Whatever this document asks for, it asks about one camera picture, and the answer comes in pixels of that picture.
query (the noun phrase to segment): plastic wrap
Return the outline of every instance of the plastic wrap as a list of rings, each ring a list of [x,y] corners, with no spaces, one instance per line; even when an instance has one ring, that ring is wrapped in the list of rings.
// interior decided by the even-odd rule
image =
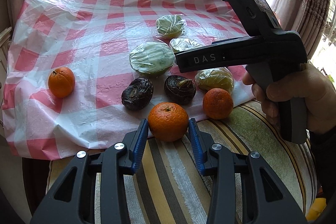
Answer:
[[[166,15],[156,20],[156,31],[164,38],[176,38],[185,34],[185,25],[180,15]]]
[[[232,74],[227,68],[200,70],[195,76],[195,82],[201,90],[220,88],[228,91],[230,94],[235,87]]]
[[[158,77],[169,70],[175,60],[173,51],[163,42],[147,42],[129,53],[132,69],[140,75]]]
[[[205,46],[203,43],[199,43],[190,38],[174,38],[169,42],[169,47],[176,52],[183,52],[192,48],[200,48]]]

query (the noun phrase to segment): hand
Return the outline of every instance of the hand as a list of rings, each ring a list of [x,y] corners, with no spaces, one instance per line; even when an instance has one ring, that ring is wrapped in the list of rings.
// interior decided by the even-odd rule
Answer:
[[[261,102],[261,109],[272,124],[279,121],[278,107],[274,102],[283,102],[293,97],[305,98],[308,109],[307,129],[323,134],[336,126],[336,91],[330,80],[311,64],[301,64],[302,71],[285,76],[270,84],[265,92],[246,73],[245,85],[252,85],[252,93]]]

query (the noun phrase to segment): usb port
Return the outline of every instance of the usb port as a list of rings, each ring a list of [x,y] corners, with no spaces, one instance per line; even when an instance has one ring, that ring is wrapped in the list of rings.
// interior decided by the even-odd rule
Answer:
[[[252,18],[255,18],[255,14],[252,12],[252,10],[250,9],[250,7],[247,7],[246,10],[247,10],[247,12],[250,14],[250,16]]]

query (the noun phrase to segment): orange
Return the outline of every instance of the orange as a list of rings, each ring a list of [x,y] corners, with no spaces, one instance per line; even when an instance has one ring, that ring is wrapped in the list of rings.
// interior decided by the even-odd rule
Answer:
[[[203,110],[215,120],[227,118],[233,109],[233,100],[229,92],[223,89],[211,89],[203,98]]]
[[[188,129],[187,112],[178,104],[160,103],[148,115],[148,125],[153,136],[164,142],[174,142]]]
[[[57,68],[51,73],[48,79],[49,90],[58,98],[64,98],[70,95],[75,84],[74,73],[66,67]]]

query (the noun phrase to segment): finger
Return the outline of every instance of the finger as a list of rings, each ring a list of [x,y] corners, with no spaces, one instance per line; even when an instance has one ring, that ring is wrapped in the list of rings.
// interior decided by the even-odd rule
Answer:
[[[326,85],[327,78],[310,64],[303,64],[302,67],[302,71],[291,73],[270,84],[266,89],[267,97],[274,102],[283,102],[293,97],[315,101],[324,96],[329,87]]]
[[[271,118],[276,118],[279,114],[277,105],[269,100],[261,102],[261,110]]]
[[[248,72],[246,72],[244,74],[242,80],[243,80],[244,85],[252,85],[252,84],[255,83],[254,79],[252,78],[252,76]]]
[[[266,115],[266,120],[274,126],[279,124],[279,117],[272,118],[272,117]]]
[[[262,102],[266,99],[266,94],[265,92],[262,90],[262,88],[260,86],[258,86],[257,84],[253,84],[251,87],[252,93],[254,95],[254,97],[259,101]]]

